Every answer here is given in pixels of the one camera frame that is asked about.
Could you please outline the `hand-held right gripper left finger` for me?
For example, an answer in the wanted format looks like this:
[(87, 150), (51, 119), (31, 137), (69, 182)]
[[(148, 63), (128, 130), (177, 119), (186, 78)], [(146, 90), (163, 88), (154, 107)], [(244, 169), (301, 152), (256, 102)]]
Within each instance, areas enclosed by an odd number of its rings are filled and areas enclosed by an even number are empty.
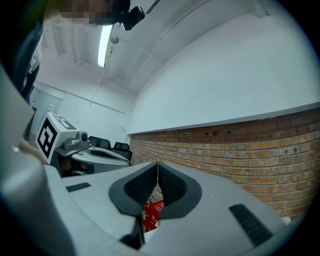
[(157, 184), (157, 162), (62, 178), (77, 206), (100, 229), (127, 246), (144, 243), (144, 206)]

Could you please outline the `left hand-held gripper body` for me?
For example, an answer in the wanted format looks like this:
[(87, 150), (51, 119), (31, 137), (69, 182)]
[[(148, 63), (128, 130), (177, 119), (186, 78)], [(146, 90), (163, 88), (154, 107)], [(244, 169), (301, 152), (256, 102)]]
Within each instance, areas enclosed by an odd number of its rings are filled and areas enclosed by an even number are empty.
[(35, 140), (46, 164), (57, 169), (60, 176), (82, 175), (87, 164), (72, 156), (90, 146), (88, 133), (76, 128), (65, 117), (48, 112)]

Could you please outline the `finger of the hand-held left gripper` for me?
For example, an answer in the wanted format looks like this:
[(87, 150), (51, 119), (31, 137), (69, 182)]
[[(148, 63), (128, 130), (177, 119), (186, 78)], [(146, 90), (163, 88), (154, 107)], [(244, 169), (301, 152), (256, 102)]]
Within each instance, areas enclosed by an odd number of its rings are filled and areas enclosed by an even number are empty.
[(104, 148), (100, 148), (100, 147), (91, 146), (87, 149), (87, 153), (90, 156), (94, 156), (94, 157), (119, 160), (119, 161), (125, 161), (125, 162), (129, 161), (127, 158), (125, 158), (124, 156), (122, 156), (118, 153), (115, 153), (113, 151), (110, 151), (110, 150), (104, 149)]
[(128, 159), (107, 149), (83, 149), (71, 156), (86, 173), (104, 173), (131, 166)]

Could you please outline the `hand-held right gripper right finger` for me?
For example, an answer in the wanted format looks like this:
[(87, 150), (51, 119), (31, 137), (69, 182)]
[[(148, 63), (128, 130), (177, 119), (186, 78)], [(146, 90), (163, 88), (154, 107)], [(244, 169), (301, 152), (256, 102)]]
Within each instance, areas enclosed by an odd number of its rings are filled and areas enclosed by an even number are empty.
[(164, 208), (140, 251), (150, 256), (236, 256), (285, 227), (268, 206), (234, 182), (196, 169), (158, 165)]

